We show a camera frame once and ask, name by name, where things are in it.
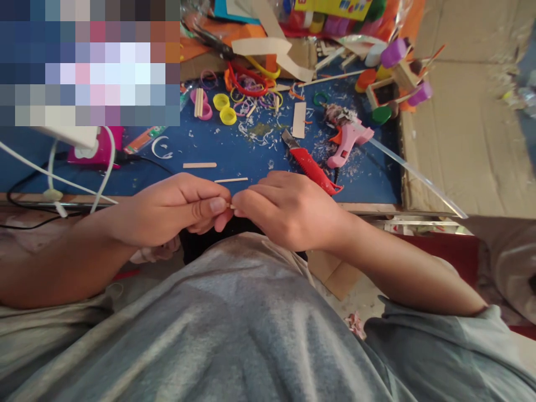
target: box cutter blade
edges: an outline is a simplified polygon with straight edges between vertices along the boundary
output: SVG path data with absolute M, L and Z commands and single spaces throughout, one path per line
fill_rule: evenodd
M 305 148 L 301 148 L 288 130 L 283 131 L 281 138 L 288 145 L 290 153 L 296 159 L 308 178 L 318 184 L 329 195 L 335 195 L 342 191 L 343 186 L 336 185 L 328 179 L 324 171 L 314 161 L 313 157 Z

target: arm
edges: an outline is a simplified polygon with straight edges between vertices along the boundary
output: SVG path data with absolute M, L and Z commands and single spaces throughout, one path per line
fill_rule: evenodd
M 18 309 L 90 298 L 141 247 L 165 244 L 182 229 L 223 230 L 232 217 L 229 190 L 178 174 L 82 219 L 56 243 L 0 269 L 0 303 Z
M 305 176 L 273 172 L 233 197 L 235 215 L 293 251 L 324 250 L 363 271 L 391 300 L 416 310 L 474 315 L 486 303 L 433 256 L 343 211 Z

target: forearm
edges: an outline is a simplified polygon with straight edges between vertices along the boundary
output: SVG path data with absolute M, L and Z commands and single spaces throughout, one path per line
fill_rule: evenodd
M 0 303 L 30 309 L 100 293 L 136 252 L 106 236 L 99 213 L 77 223 L 35 256 L 0 269 Z
M 484 300 L 437 258 L 348 214 L 331 253 L 359 268 L 391 300 L 416 310 L 471 316 Z

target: hand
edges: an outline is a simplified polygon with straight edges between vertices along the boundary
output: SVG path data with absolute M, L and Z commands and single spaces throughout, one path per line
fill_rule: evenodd
M 292 251 L 337 245 L 349 214 L 306 176 L 272 171 L 233 197 L 234 214 L 249 218 L 274 243 Z
M 231 194 L 209 180 L 179 173 L 93 216 L 113 239 L 137 247 L 156 247 L 182 229 L 221 232 L 233 213 Z

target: green bottle cap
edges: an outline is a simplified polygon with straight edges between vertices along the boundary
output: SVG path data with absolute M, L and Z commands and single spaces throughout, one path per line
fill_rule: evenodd
M 379 108 L 374 109 L 372 112 L 372 120 L 377 125 L 383 125 L 387 120 L 391 118 L 392 110 L 389 106 L 380 106 Z

